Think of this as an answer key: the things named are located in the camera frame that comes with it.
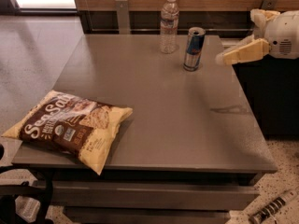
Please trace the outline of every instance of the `concrete floor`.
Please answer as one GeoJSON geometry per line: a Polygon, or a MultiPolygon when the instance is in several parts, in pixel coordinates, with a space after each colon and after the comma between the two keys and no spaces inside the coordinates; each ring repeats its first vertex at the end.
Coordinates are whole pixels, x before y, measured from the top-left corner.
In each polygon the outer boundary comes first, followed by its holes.
{"type": "MultiPolygon", "coordinates": [[[[19,121],[51,90],[82,35],[78,17],[0,16],[0,133],[19,121]],[[35,98],[28,101],[26,96],[33,97],[30,95],[32,92],[35,98]]],[[[284,190],[299,186],[297,140],[267,141],[277,162],[278,172],[265,175],[257,183],[256,187],[261,196],[244,211],[232,211],[232,219],[227,224],[249,224],[249,215],[284,190]]],[[[21,142],[0,137],[0,143],[6,150],[0,165],[9,165],[21,142]]],[[[23,179],[32,177],[27,172],[9,172],[0,175],[0,184],[19,183],[23,179]]],[[[49,217],[55,224],[72,223],[62,214],[62,207],[52,207],[49,217]]],[[[275,217],[278,224],[298,224],[299,197],[281,209],[275,217]]],[[[268,219],[264,222],[270,223],[274,223],[274,220],[268,219]]]]}

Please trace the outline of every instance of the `clear water bottle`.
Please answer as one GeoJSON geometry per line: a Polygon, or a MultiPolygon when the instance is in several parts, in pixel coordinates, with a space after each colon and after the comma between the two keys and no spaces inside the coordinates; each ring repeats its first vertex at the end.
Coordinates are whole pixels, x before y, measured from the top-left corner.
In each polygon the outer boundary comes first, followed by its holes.
{"type": "Polygon", "coordinates": [[[167,0],[161,10],[160,50],[170,54],[176,49],[178,32],[178,4],[176,0],[167,0]]]}

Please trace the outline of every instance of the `floor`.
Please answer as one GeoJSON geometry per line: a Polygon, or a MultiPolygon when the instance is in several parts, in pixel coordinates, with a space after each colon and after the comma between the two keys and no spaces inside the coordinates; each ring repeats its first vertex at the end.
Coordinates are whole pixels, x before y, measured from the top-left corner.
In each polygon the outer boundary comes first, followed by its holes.
{"type": "MultiPolygon", "coordinates": [[[[0,133],[19,121],[51,90],[82,35],[78,17],[0,16],[0,133]],[[32,92],[36,95],[34,99],[21,102],[32,92]]],[[[21,142],[0,137],[0,143],[6,151],[0,165],[9,165],[21,142]]],[[[278,171],[265,175],[256,184],[261,195],[244,211],[232,211],[232,219],[227,224],[249,224],[249,215],[281,192],[299,188],[299,138],[276,138],[267,143],[278,171]]],[[[0,175],[0,184],[20,183],[21,179],[33,178],[26,172],[14,171],[0,175]]],[[[48,216],[55,224],[72,223],[62,210],[62,207],[52,206],[48,216]]],[[[298,224],[299,197],[275,217],[278,224],[298,224]]],[[[272,218],[264,222],[273,223],[272,218]]]]}

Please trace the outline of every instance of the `crumpled snack bag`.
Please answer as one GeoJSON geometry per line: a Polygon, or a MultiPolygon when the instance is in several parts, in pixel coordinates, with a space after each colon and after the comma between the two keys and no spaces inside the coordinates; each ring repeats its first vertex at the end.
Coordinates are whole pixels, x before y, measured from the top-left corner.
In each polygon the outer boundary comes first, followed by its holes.
{"type": "Polygon", "coordinates": [[[121,122],[130,107],[116,107],[63,92],[50,91],[3,137],[51,144],[74,154],[99,175],[121,122]]]}

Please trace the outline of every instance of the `table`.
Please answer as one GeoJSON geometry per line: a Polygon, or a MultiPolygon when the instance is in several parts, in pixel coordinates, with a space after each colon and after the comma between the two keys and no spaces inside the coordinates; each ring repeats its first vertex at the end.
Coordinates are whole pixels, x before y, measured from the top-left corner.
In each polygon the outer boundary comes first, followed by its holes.
{"type": "Polygon", "coordinates": [[[53,88],[134,110],[103,173],[29,144],[13,164],[51,173],[53,203],[77,222],[225,223],[277,167],[234,69],[215,64],[220,39],[206,37],[195,72],[186,41],[162,54],[157,35],[83,36],[53,88]]]}

